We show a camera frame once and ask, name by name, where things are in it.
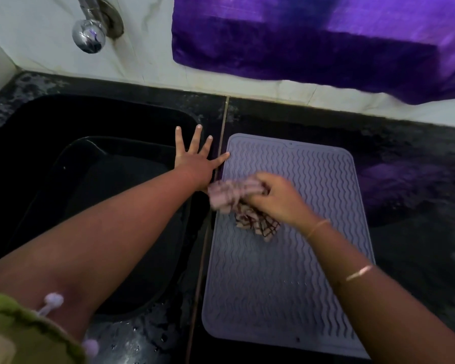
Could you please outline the thin gold bangle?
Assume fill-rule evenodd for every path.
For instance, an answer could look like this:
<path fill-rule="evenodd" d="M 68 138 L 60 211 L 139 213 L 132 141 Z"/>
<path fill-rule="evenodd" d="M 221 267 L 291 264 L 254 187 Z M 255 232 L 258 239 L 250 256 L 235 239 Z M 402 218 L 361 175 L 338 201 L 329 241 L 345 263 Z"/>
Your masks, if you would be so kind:
<path fill-rule="evenodd" d="M 358 270 L 357 272 L 347 276 L 345 279 L 344 279 L 344 282 L 350 282 L 350 281 L 353 281 L 359 277 L 362 277 L 363 275 L 365 275 L 366 273 L 370 272 L 372 269 L 374 268 L 374 265 L 367 265 L 363 268 L 361 268 L 360 270 Z"/>
<path fill-rule="evenodd" d="M 309 231 L 307 231 L 304 236 L 306 239 L 310 239 L 311 237 L 314 236 L 314 234 L 317 232 L 318 229 L 320 229 L 322 226 L 325 225 L 330 225 L 331 221 L 329 219 L 322 219 L 318 221 Z"/>

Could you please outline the black sink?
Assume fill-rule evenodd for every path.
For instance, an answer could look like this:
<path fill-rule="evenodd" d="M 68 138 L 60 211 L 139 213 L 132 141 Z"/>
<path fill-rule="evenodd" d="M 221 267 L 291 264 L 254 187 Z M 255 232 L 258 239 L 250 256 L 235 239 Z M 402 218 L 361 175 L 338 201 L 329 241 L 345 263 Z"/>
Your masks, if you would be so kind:
<path fill-rule="evenodd" d="M 104 136 L 175 148 L 197 122 L 177 109 L 88 96 L 53 95 L 20 107 L 0 128 L 0 258 L 39 187 L 73 141 Z"/>

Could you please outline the checkered dish cloth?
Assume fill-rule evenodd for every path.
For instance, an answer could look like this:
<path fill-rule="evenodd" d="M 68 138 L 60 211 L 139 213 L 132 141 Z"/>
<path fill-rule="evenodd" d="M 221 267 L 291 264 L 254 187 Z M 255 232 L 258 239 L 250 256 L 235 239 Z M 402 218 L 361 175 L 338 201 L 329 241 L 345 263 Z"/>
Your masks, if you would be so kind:
<path fill-rule="evenodd" d="M 234 214 L 236 227 L 250 230 L 255 235 L 271 241 L 280 227 L 279 221 L 243 201 L 243 180 L 229 179 L 211 183 L 207 195 L 211 208 L 221 214 Z"/>

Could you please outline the purple cloth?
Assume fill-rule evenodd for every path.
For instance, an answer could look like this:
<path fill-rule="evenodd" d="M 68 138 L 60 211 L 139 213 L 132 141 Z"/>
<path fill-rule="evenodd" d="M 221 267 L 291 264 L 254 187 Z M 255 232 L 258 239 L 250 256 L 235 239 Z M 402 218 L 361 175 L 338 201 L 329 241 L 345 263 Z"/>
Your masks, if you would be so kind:
<path fill-rule="evenodd" d="M 455 99 L 455 0 L 174 0 L 171 31 L 194 69 Z"/>

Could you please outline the chrome wall tap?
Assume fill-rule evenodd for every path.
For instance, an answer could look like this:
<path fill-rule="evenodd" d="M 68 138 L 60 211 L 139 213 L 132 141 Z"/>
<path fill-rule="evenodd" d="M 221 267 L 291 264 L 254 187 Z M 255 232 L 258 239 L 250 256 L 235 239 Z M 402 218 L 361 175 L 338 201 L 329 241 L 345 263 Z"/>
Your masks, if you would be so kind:
<path fill-rule="evenodd" d="M 100 52 L 107 39 L 116 40 L 124 34 L 124 23 L 119 11 L 107 0 L 78 0 L 85 19 L 72 29 L 76 46 L 88 54 Z"/>

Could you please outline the green garment with pom-poms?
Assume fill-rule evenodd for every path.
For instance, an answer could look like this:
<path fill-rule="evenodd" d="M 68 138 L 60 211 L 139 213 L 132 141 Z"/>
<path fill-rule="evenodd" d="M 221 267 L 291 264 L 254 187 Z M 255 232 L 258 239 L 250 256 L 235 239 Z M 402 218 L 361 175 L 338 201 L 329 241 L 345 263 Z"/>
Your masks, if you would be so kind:
<path fill-rule="evenodd" d="M 89 364 L 99 352 L 97 340 L 79 343 L 48 318 L 63 302 L 49 293 L 34 311 L 0 294 L 0 364 Z"/>

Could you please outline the person's left hand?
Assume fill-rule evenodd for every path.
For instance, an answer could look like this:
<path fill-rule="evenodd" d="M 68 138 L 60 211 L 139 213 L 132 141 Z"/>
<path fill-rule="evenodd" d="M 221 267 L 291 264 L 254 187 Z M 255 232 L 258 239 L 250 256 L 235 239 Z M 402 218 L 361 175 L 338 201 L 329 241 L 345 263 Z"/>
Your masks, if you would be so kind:
<path fill-rule="evenodd" d="M 182 129 L 177 126 L 175 129 L 175 169 L 185 173 L 184 177 L 191 180 L 196 185 L 196 191 L 207 191 L 207 187 L 212 180 L 213 172 L 210 169 L 210 159 L 213 137 L 209 135 L 203 146 L 199 146 L 198 152 L 189 152 L 184 145 Z"/>

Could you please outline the person's left forearm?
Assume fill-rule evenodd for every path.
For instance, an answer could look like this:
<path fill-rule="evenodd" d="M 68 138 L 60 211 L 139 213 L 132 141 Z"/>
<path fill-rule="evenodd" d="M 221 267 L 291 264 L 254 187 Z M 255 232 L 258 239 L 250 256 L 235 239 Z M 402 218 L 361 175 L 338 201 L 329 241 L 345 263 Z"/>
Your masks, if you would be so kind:
<path fill-rule="evenodd" d="M 77 341 L 98 307 L 196 192 L 180 168 L 86 209 L 0 259 L 0 293 L 37 311 L 63 296 L 49 318 Z"/>

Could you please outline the person's right hand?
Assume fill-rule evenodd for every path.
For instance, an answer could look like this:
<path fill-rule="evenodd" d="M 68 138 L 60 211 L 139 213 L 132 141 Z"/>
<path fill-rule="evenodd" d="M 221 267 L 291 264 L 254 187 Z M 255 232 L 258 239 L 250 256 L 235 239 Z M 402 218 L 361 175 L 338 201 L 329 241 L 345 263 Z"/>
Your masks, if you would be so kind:
<path fill-rule="evenodd" d="M 322 221 L 285 178 L 267 172 L 257 172 L 255 177 L 267 185 L 269 194 L 248 196 L 246 201 L 251 206 L 294 227 L 305 236 Z"/>

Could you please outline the black plastic tub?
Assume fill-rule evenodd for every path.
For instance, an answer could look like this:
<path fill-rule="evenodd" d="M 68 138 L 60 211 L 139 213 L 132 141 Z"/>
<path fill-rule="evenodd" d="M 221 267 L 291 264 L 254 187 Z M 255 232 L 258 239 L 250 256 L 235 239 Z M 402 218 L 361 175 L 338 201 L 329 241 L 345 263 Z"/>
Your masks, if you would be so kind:
<path fill-rule="evenodd" d="M 73 141 L 59 155 L 7 245 L 13 251 L 62 221 L 170 171 L 175 148 L 104 136 Z M 158 241 L 98 308 L 97 321 L 146 311 L 180 276 L 195 236 L 188 226 L 191 199 L 170 219 Z"/>

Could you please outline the person's right forearm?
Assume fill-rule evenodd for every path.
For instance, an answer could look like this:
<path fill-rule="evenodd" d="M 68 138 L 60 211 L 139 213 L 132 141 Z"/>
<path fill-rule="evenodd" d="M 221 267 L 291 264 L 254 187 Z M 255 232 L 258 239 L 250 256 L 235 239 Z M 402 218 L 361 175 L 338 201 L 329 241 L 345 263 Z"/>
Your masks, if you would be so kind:
<path fill-rule="evenodd" d="M 308 242 L 374 363 L 455 364 L 455 333 L 332 226 Z M 344 282 L 370 264 L 370 272 Z"/>

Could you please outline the grey silicone drying mat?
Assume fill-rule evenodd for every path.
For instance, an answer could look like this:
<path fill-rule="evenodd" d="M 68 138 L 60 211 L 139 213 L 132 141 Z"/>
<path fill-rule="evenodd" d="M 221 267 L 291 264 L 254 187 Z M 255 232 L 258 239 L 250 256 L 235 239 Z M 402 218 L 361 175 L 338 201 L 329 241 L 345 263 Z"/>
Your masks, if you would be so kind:
<path fill-rule="evenodd" d="M 343 148 L 237 133 L 222 179 L 278 174 L 372 263 L 352 155 Z M 308 243 L 283 225 L 271 241 L 216 215 L 202 306 L 212 336 L 369 359 Z"/>

